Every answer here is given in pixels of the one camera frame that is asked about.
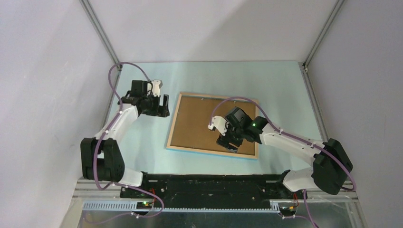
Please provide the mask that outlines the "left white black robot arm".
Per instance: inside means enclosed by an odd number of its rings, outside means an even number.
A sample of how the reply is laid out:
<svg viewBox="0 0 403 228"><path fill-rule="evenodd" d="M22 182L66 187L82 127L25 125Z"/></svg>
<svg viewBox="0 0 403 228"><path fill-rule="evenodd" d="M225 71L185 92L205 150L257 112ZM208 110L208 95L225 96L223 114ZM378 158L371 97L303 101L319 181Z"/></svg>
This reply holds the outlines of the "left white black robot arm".
<svg viewBox="0 0 403 228"><path fill-rule="evenodd" d="M140 115L168 117L169 96L161 95L161 80L133 80L131 89L118 97L118 110L113 119L92 138L80 144L83 177L88 180L109 181L132 186L139 198L148 196L150 184L143 173L125 167L119 143Z"/></svg>

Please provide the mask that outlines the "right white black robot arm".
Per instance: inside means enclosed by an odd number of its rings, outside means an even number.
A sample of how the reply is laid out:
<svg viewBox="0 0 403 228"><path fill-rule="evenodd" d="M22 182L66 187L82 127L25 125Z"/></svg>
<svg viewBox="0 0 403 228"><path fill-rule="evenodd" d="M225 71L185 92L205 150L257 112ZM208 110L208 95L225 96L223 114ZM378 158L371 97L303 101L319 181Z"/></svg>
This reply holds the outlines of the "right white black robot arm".
<svg viewBox="0 0 403 228"><path fill-rule="evenodd" d="M303 160L309 168L286 170L276 186L277 194L284 199L296 191L318 188L336 195L343 186L353 165L342 144L331 138L326 142L292 135L275 126L263 116L251 119L241 108L233 108L225 117L214 116L208 128L220 135L218 145L237 153L243 141L273 146Z"/></svg>

